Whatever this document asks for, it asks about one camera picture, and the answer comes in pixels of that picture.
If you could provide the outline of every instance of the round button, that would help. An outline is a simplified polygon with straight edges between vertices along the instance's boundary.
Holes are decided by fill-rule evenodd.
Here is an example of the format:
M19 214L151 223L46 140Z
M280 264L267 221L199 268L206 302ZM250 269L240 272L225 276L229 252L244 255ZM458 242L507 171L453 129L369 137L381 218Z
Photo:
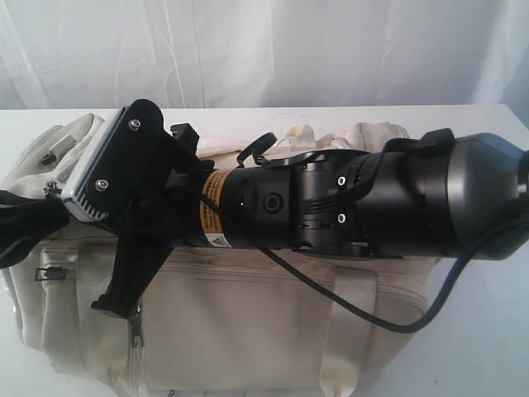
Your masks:
M264 210L267 213L276 214L283 209L284 200L279 193L267 194L263 201Z

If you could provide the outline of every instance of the white table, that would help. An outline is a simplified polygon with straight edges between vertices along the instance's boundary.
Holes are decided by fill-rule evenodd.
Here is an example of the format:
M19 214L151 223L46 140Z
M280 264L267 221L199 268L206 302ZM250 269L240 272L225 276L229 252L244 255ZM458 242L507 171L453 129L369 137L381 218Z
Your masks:
M0 111L0 176L5 176L32 138L89 110ZM92 110L106 117L110 110ZM284 134L307 123L318 136L356 122L392 122L411 137L451 127L457 136L493 132L529 148L529 131L508 108L409 106L376 108L168 109L170 124L189 122L202 136L252 139ZM358 396L497 396L529 393L529 245L503 262L474 262L461 276L438 318L419 332L384 373L362 385ZM451 261L434 269L430 297ZM12 303L0 294L0 389L2 395L113 395L90 380L57 375L40 353L25 348L12 320Z

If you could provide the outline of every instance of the white backdrop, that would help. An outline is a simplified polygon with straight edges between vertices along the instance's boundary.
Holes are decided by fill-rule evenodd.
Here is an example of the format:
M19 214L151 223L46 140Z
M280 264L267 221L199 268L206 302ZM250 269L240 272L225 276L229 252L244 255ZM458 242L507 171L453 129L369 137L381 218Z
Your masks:
M506 103L527 0L0 0L0 108Z

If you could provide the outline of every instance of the white bag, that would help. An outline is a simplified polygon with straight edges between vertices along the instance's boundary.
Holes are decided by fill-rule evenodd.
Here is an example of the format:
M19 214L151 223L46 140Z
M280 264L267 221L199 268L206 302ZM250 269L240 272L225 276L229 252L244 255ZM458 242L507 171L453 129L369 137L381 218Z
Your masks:
M42 198L46 182L68 178L101 122L89 114L43 134L2 189ZM404 136L399 126L359 123L316 141L309 126L298 126L287 133L287 146L275 146L267 156L329 147L378 151L388 139ZM248 143L205 139L198 155L214 159L216 168L233 168ZM40 159L50 148L58 152L58 164L44 167ZM248 396L303 388L347 396L361 376L376 373L411 337L371 326L255 250L176 249L143 294L141 315L131 323L110 318L90 304L107 288L116 242L73 221L2 272L23 342L43 350L57 371L93 376L118 395L248 390ZM427 308L423 286L433 258L331 261L279 254L389 321L410 323ZM33 280L35 268L51 266L65 269L66 280Z

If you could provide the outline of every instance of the orange warning label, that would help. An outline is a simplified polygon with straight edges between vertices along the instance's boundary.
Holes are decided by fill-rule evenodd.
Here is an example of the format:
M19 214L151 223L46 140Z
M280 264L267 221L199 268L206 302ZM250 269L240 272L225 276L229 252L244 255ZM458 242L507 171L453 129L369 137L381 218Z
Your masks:
M204 184L202 193L208 196L216 205L221 203L222 186L224 186L224 182L230 172L231 170L213 171ZM208 234L216 234L217 236L222 234L221 218L202 201L200 202L200 222L206 236Z

